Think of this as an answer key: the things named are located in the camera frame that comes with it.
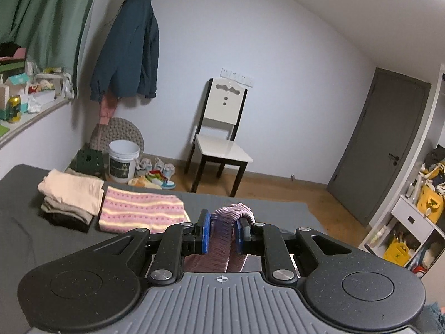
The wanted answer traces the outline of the mauve pink ribbed garment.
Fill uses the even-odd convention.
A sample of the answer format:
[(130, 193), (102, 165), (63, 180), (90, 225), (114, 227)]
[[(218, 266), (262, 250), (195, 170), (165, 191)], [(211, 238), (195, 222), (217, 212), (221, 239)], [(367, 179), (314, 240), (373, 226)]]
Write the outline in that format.
[(245, 218), (255, 223), (251, 209), (243, 203), (221, 207), (211, 214), (211, 233), (208, 253), (185, 257), (184, 270), (203, 273), (241, 272), (247, 256), (240, 254), (234, 238), (235, 223)]

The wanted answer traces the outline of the pink yellow striped knit sweater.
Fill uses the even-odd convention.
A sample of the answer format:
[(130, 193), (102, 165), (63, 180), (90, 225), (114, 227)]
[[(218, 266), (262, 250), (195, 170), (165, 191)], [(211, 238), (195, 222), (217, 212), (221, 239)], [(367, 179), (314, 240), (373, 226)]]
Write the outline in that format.
[(190, 222), (184, 203), (175, 195), (125, 191), (109, 186), (99, 217), (102, 232), (125, 233), (137, 228), (162, 233)]

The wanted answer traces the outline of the pile of sneakers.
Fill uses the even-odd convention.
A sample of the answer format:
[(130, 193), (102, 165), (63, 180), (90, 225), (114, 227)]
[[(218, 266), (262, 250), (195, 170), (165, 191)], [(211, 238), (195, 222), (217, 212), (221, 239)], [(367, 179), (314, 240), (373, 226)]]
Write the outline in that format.
[(127, 184), (143, 188), (173, 190), (176, 188), (176, 183), (171, 179), (175, 171), (176, 167), (173, 164), (166, 164), (160, 158), (156, 158), (154, 164), (148, 158), (141, 158), (137, 161), (135, 177)]

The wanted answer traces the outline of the white black wooden chair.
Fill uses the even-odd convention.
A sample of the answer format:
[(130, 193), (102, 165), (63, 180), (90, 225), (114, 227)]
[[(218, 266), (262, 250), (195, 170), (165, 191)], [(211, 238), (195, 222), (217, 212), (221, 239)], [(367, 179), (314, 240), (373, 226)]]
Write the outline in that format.
[(198, 121), (192, 132), (184, 173), (188, 173), (195, 152), (199, 153), (198, 168), (190, 192), (198, 190), (207, 164), (216, 164), (219, 179), (227, 166), (237, 167), (230, 196), (236, 196), (241, 180), (252, 157), (236, 140), (241, 124), (248, 89), (228, 78), (210, 78), (204, 89), (203, 103), (198, 108)]

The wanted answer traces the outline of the beige folded garment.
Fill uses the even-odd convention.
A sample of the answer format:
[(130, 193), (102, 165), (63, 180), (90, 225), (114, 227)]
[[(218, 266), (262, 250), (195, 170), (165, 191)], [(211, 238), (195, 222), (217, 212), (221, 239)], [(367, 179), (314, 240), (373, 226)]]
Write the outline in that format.
[(104, 181), (51, 170), (38, 184), (38, 191), (58, 203), (82, 209), (92, 216), (100, 212)]

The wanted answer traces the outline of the dark green small stool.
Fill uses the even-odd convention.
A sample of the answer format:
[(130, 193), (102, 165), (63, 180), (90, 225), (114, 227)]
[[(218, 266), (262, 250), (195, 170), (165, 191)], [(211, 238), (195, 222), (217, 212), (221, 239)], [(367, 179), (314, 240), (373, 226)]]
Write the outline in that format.
[(103, 153), (95, 149), (78, 150), (75, 157), (75, 171), (90, 176), (101, 176), (103, 173)]

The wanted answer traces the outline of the black folded garment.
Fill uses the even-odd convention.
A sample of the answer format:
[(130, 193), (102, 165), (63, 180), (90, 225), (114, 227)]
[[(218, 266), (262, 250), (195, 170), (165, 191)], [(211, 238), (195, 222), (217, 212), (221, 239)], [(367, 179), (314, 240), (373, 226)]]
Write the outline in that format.
[(42, 216), (51, 225), (60, 226), (83, 233), (88, 233), (90, 230), (91, 222), (86, 223), (83, 219), (80, 219), (77, 216), (68, 216), (63, 213), (43, 213)]

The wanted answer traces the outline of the olive folded garment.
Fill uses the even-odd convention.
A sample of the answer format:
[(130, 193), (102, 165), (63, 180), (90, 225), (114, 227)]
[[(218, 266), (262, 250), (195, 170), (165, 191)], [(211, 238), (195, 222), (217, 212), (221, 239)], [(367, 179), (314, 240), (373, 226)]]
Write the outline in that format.
[(46, 213), (76, 219), (85, 225), (90, 225), (93, 220), (93, 215), (86, 210), (67, 203), (60, 203), (48, 196), (44, 197), (41, 208)]

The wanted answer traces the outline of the dark grey door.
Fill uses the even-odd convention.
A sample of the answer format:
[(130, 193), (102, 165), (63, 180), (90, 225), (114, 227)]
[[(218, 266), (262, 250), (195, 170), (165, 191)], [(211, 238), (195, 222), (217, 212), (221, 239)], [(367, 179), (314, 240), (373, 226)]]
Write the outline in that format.
[(389, 192), (416, 136), (431, 85), (377, 68), (327, 190), (363, 226)]

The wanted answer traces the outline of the white storage shelf unit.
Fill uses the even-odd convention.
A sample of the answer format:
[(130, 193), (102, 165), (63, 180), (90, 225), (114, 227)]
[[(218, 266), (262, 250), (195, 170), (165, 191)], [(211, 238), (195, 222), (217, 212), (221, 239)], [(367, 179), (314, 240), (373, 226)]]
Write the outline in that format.
[(433, 103), (411, 170), (404, 175), (395, 195), (359, 248), (387, 259), (422, 277), (444, 250), (444, 232), (431, 221), (435, 200), (429, 198), (421, 211), (418, 202), (426, 184), (423, 164), (434, 149), (444, 146), (444, 67), (440, 68)]

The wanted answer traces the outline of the pink hanging garment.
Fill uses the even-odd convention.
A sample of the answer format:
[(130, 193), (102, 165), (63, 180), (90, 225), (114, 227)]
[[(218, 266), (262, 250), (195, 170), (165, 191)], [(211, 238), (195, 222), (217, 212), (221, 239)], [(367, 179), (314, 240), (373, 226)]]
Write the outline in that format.
[(109, 123), (115, 114), (117, 105), (118, 98), (113, 94), (113, 92), (108, 91), (106, 94), (104, 94), (100, 102), (100, 125), (107, 125)]

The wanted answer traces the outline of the dark teal hanging jacket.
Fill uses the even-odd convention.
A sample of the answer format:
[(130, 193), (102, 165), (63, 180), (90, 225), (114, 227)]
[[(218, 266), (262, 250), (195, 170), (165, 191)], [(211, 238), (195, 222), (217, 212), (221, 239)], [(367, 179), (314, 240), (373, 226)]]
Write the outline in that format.
[(124, 0), (90, 78), (90, 99), (156, 97), (159, 25), (152, 0)]

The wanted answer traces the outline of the yellow drink can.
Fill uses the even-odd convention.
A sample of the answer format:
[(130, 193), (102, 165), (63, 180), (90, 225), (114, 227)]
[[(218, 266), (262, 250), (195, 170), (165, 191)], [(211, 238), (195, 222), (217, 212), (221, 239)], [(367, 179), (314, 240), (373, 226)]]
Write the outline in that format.
[(17, 123), (20, 121), (21, 99), (19, 95), (10, 96), (8, 99), (8, 122)]

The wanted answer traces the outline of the teal white carton box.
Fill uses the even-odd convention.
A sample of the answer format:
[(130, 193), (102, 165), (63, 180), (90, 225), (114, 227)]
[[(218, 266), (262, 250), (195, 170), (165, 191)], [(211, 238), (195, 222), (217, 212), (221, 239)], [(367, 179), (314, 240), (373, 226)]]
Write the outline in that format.
[(1, 120), (8, 120), (8, 101), (15, 96), (20, 98), (20, 114), (26, 113), (29, 97), (29, 77), (25, 73), (11, 75), (1, 83)]

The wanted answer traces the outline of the green curtain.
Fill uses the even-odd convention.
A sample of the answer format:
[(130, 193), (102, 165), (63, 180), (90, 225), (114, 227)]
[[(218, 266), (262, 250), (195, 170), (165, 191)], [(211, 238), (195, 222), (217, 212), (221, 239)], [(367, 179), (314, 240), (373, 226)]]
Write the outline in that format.
[(26, 49), (41, 70), (62, 68), (77, 86), (81, 40), (93, 0), (1, 0), (1, 42)]

